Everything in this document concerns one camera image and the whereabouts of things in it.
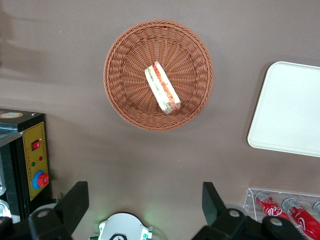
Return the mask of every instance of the white plastic tray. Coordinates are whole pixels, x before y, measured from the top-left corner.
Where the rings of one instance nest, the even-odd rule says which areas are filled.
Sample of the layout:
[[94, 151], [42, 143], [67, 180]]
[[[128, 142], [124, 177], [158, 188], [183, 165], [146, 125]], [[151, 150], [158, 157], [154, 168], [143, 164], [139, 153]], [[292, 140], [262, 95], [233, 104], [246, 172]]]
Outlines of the white plastic tray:
[[271, 65], [247, 140], [258, 149], [320, 157], [320, 67]]

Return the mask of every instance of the red switch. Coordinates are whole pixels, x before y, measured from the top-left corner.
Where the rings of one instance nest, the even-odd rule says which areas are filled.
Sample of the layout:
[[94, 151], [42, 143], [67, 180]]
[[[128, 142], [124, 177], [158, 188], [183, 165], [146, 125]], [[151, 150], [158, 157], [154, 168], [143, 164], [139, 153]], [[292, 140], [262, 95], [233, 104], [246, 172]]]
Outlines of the red switch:
[[39, 140], [36, 140], [36, 141], [34, 141], [33, 143], [31, 143], [31, 148], [32, 148], [32, 151], [40, 148], [40, 141], [39, 141]]
[[49, 183], [49, 175], [46, 173], [41, 173], [38, 180], [36, 181], [36, 184], [39, 187], [45, 187]]

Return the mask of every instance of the control box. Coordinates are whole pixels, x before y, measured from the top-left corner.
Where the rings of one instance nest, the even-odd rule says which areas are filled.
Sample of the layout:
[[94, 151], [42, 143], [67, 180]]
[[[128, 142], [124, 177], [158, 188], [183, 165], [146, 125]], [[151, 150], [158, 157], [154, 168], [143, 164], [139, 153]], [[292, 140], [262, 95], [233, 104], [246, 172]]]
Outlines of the control box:
[[5, 186], [0, 200], [20, 220], [52, 203], [47, 152], [43, 113], [0, 109], [0, 161]]

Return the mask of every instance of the red soda can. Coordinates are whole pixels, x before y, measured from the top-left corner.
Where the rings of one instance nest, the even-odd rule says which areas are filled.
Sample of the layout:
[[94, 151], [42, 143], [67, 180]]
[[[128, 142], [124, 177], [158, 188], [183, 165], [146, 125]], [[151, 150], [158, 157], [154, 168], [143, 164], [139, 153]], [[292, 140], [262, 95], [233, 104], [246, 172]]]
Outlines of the red soda can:
[[265, 215], [281, 217], [290, 221], [290, 217], [283, 211], [283, 209], [275, 202], [267, 191], [260, 191], [255, 196], [255, 201], [263, 209]]
[[295, 200], [287, 198], [282, 203], [283, 210], [300, 226], [303, 232], [314, 240], [320, 240], [320, 223]]

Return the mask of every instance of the brown woven basket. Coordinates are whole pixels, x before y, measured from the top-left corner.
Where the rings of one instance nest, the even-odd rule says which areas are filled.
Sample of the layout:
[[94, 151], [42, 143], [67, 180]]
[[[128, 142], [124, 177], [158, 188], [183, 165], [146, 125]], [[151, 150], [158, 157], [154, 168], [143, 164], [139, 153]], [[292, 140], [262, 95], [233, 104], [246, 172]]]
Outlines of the brown woven basket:
[[[181, 100], [181, 109], [166, 115], [153, 95], [144, 70], [159, 61]], [[113, 43], [104, 65], [104, 88], [118, 114], [149, 131], [168, 131], [194, 119], [212, 91], [211, 57], [200, 38], [168, 20], [134, 25]]]

